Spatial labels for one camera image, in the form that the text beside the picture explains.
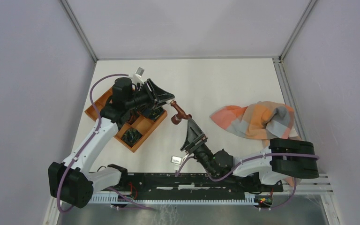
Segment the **brown water faucet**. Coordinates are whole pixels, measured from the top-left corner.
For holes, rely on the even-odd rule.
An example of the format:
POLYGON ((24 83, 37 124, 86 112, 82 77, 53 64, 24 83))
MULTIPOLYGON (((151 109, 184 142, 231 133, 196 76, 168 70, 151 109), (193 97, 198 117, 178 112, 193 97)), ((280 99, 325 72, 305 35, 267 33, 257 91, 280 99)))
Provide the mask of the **brown water faucet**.
POLYGON ((169 103, 171 107, 176 110, 176 114, 171 117, 171 121, 174 125, 178 125, 182 120, 188 120, 192 118, 191 114, 187 114, 175 100, 169 103))

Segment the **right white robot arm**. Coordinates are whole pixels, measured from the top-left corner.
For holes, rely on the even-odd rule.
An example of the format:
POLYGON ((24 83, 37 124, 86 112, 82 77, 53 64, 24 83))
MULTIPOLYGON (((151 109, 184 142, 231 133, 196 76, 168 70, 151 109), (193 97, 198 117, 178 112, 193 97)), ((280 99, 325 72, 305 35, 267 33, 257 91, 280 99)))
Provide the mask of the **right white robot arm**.
POLYGON ((206 142, 205 133, 193 119, 188 119, 186 139, 180 150, 195 159, 214 182, 257 173, 252 178, 252 186, 257 191, 264 191, 287 177, 319 177, 319 157, 311 142, 274 138, 260 152, 246 157, 234 157, 225 150, 213 153, 206 142))

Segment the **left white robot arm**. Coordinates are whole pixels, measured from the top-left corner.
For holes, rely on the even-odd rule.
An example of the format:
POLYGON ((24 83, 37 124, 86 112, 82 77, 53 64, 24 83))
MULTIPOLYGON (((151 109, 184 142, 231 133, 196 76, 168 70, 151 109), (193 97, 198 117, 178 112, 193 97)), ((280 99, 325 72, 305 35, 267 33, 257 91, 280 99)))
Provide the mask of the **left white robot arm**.
POLYGON ((61 163, 52 162, 48 168, 50 194, 56 198, 59 212, 65 212, 61 203, 68 208, 83 208, 93 194, 114 187, 122 191, 128 187, 129 179, 114 167, 90 173, 91 166, 108 142, 129 120, 131 111, 139 107, 154 110, 171 103, 175 96, 158 87, 151 79, 134 81, 126 74, 116 74, 112 94, 102 110, 98 110, 89 94, 91 106, 97 113, 92 130, 81 145, 61 163))

